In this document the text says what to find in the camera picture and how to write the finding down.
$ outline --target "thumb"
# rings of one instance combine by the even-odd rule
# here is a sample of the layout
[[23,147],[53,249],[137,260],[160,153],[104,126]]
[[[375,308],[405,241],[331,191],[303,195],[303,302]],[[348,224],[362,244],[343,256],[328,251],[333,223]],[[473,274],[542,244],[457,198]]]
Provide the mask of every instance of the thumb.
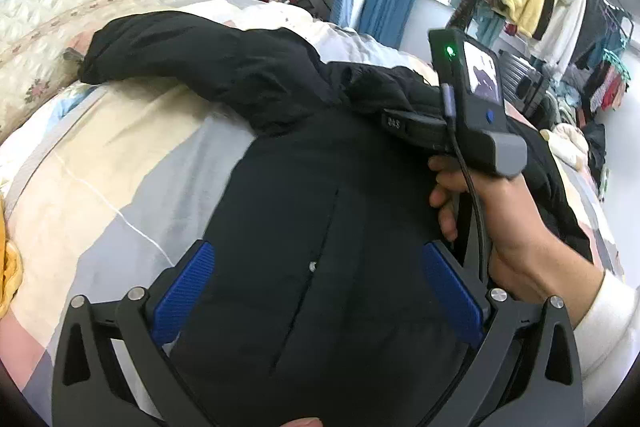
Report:
[[285,423],[282,427],[322,427],[322,422],[318,418],[301,418]]
[[[470,171],[470,174],[476,191],[480,196],[484,195],[491,180],[484,174],[475,171]],[[453,172],[441,171],[436,176],[436,182],[451,192],[468,192],[465,176],[460,170]]]

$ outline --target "black coat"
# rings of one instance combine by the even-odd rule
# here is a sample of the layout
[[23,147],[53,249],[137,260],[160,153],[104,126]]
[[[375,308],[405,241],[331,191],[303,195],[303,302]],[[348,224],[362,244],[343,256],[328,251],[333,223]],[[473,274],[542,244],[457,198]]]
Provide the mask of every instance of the black coat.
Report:
[[[285,29],[176,12],[109,23],[81,70],[90,84],[143,75],[176,76],[258,132],[204,234],[216,269],[171,355],[204,407],[225,426],[416,425],[466,346],[420,274],[422,245],[441,238],[428,152],[378,120],[439,114],[438,89],[406,68],[324,64]],[[509,125],[543,219],[588,257],[545,141]]]
[[571,63],[575,64],[585,53],[589,53],[593,45],[607,34],[607,19],[604,12],[607,9],[603,0],[587,0],[582,26],[575,43]]

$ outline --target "hand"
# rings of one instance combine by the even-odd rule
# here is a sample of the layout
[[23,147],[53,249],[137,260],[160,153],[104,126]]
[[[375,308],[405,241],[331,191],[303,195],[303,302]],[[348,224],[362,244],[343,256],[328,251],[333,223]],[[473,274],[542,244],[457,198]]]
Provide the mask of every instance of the hand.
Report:
[[82,55],[86,55],[86,52],[89,50],[89,45],[91,45],[91,41],[94,38],[94,34],[101,28],[101,25],[92,25],[89,26],[85,31],[78,33],[75,37],[73,37],[67,44],[67,48],[73,48],[78,53]]
[[[466,182],[453,158],[434,156],[429,167],[438,173],[429,202],[439,208],[442,233],[453,241],[458,230],[451,195],[466,192]],[[561,296],[572,324],[577,325],[596,298],[602,270],[549,232],[522,175],[508,180],[472,171],[471,178],[484,203],[487,232],[494,242],[489,259],[492,279],[529,302]]]
[[285,423],[282,427],[322,427],[322,422],[318,418],[301,418]]
[[[447,156],[430,158],[429,167],[438,172],[438,185],[433,189],[429,202],[440,209],[438,220],[442,233],[449,241],[454,241],[458,230],[451,195],[467,191],[464,176],[458,162]],[[472,179],[484,203],[484,222],[494,242],[490,275],[505,289],[513,290],[514,280],[526,270],[530,257],[547,248],[554,238],[542,221],[521,174],[508,180],[472,172]],[[519,284],[517,287],[518,296],[534,299],[528,289]]]

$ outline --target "jacket sleeve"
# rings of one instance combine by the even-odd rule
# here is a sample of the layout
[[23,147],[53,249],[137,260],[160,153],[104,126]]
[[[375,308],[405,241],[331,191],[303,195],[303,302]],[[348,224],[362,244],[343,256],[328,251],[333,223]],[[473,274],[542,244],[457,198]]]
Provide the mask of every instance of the jacket sleeve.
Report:
[[421,74],[404,66],[329,62],[325,67],[327,79],[355,112],[372,115],[395,109],[441,114],[440,88],[430,86]]
[[589,424],[611,399],[640,351],[640,294],[610,272],[575,328],[584,415]]
[[258,133],[273,133],[337,103],[323,68],[315,49],[289,30],[241,31],[166,11],[108,23],[94,35],[79,78],[175,77],[229,105]]

